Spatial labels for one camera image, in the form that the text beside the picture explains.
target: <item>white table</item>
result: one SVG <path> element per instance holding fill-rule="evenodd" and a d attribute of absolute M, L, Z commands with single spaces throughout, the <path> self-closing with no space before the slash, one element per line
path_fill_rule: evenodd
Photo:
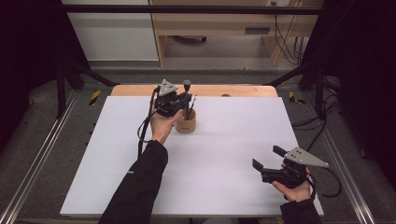
<path fill-rule="evenodd" d="M 173 130 L 165 143 L 169 162 L 153 215 L 167 217 L 279 216 L 283 195 L 262 178 L 252 159 L 279 169 L 273 145 L 297 141 L 278 97 L 198 96 L 194 133 Z M 109 96 L 61 214 L 99 217 L 137 158 L 137 128 L 149 110 L 147 96 Z M 146 139 L 150 139 L 148 128 Z M 323 210 L 315 200 L 318 213 Z"/>

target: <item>forearm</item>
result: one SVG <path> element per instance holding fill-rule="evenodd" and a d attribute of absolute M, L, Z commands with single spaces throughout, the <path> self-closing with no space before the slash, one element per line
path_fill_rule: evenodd
<path fill-rule="evenodd" d="M 167 162 L 165 147 L 150 141 L 122 179 L 99 223 L 149 223 Z"/>
<path fill-rule="evenodd" d="M 319 224 L 318 211 L 312 200 L 285 203 L 280 206 L 285 224 Z"/>

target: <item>brown cup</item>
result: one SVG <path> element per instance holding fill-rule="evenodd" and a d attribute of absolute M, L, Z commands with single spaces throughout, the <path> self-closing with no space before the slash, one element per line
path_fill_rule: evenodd
<path fill-rule="evenodd" d="M 179 133 L 192 133 L 196 126 L 196 113 L 192 109 L 189 119 L 186 119 L 186 110 L 183 111 L 183 118 L 178 119 L 175 123 L 175 128 Z"/>

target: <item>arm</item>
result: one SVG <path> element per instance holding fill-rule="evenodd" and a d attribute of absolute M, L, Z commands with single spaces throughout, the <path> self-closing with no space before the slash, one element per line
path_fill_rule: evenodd
<path fill-rule="evenodd" d="M 99 224 L 149 223 L 163 170 L 168 163 L 163 143 L 180 117 L 181 110 L 172 118 L 158 114 L 151 117 L 151 141 L 122 179 Z"/>
<path fill-rule="evenodd" d="M 318 211 L 311 199 L 310 186 L 307 181 L 295 189 L 288 189 L 276 181 L 272 185 L 283 193 L 289 201 L 280 206 L 286 224 L 321 223 Z"/>

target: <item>pen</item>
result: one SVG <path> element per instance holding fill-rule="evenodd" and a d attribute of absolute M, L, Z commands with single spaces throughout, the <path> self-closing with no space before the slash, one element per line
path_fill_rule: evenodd
<path fill-rule="evenodd" d="M 195 95 L 194 100 L 192 101 L 191 108 L 190 108 L 190 113 L 189 113 L 189 116 L 187 117 L 187 120 L 190 119 L 191 111 L 192 111 L 192 108 L 194 107 L 195 99 L 196 99 L 196 98 L 197 98 L 197 95 Z"/>

